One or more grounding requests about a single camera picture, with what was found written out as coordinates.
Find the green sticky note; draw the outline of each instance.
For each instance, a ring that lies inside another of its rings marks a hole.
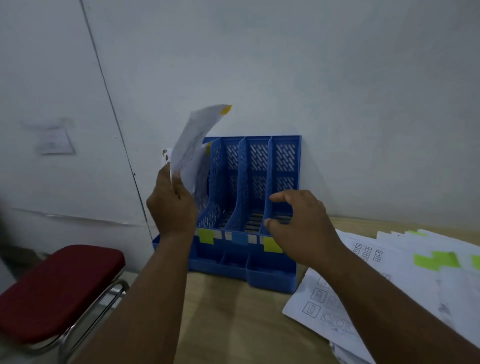
[[[282,248],[278,246],[273,238],[264,237],[264,252],[283,253]]]
[[[214,231],[210,229],[198,229],[200,242],[205,244],[213,244]]]
[[[460,268],[460,262],[454,252],[432,252],[433,258],[437,261],[439,266]]]
[[[413,255],[413,264],[416,266],[431,269],[431,270],[439,270],[438,262],[435,258],[430,258],[428,256],[423,256],[419,254]]]
[[[407,232],[409,232],[410,234],[415,234],[415,235],[420,235],[420,236],[428,236],[427,234],[424,234],[423,232],[418,232],[418,231],[413,231],[413,230],[409,230]]]
[[[480,255],[471,255],[472,258],[472,267],[480,270]]]

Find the red chair seat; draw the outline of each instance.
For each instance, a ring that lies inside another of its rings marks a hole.
[[[70,245],[58,250],[0,296],[0,332],[19,344],[62,334],[124,266],[116,249]]]

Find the file organizer compartment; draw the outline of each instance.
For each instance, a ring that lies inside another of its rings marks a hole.
[[[198,218],[189,270],[244,279],[251,286],[294,292],[297,265],[263,226],[288,223],[287,203],[268,199],[298,189],[300,136],[206,138],[210,146],[209,199]],[[159,236],[153,240],[154,248]]]

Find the forearm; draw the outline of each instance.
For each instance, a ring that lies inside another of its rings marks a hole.
[[[480,362],[480,351],[474,345],[342,243],[331,246],[335,248],[329,252],[329,263],[321,262],[314,268],[339,296],[377,364],[459,363],[474,358]]]
[[[162,237],[125,298],[76,363],[172,363],[193,236]]]

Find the table surface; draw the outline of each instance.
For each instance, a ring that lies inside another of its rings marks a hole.
[[[369,237],[377,231],[426,229],[480,245],[480,231],[352,218],[332,222],[339,230]],[[299,280],[305,271],[299,267]],[[338,363],[327,340],[282,314],[289,297],[241,280],[190,272],[175,363]]]

